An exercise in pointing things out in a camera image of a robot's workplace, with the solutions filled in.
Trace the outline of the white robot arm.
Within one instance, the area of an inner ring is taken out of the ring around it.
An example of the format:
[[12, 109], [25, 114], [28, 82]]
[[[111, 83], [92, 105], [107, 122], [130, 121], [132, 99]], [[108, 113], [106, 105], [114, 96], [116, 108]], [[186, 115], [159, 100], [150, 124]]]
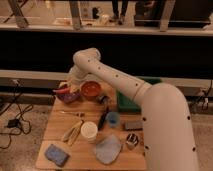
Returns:
[[147, 171], [199, 171], [196, 143], [187, 100], [168, 83], [150, 84], [100, 62], [96, 48], [73, 55], [70, 84], [93, 74], [141, 107]]

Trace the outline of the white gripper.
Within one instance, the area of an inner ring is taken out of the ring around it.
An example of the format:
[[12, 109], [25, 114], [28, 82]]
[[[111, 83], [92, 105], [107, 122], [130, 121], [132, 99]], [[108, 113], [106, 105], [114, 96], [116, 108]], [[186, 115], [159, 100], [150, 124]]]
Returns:
[[73, 66], [67, 76], [67, 84], [72, 88], [78, 88], [84, 80], [84, 72], [77, 66]]

